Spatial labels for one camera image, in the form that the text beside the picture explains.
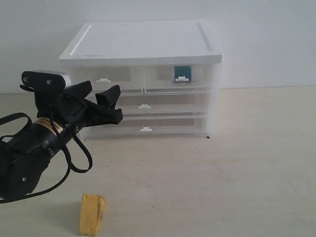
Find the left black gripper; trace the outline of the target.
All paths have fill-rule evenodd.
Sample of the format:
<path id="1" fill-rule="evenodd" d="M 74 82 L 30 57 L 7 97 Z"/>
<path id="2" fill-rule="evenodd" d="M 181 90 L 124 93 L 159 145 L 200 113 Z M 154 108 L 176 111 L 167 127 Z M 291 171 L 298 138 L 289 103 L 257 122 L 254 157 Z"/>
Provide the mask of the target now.
<path id="1" fill-rule="evenodd" d="M 92 91 L 90 81 L 66 87 L 61 93 L 35 92 L 38 118 L 47 118 L 61 126 L 78 128 L 119 124 L 123 119 L 121 109 L 116 108 L 121 91 L 119 85 L 96 93 L 96 103 L 87 100 Z"/>

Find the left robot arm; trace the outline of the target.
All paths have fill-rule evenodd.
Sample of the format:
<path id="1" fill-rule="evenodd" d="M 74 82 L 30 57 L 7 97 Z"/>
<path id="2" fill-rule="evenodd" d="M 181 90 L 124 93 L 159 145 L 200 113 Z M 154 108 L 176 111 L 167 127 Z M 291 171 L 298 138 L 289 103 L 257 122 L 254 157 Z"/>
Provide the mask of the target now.
<path id="1" fill-rule="evenodd" d="M 89 81 L 63 89 L 33 89 L 37 119 L 29 119 L 16 134 L 0 138 L 1 203 L 36 197 L 35 187 L 58 152 L 64 153 L 67 173 L 85 173 L 85 169 L 72 162 L 67 148 L 71 140 L 86 155 L 88 165 L 93 165 L 89 150 L 78 138 L 79 131 L 85 127 L 117 125 L 123 114 L 116 108 L 121 94 L 119 85 L 97 93 L 96 102 L 87 100 L 91 91 Z"/>

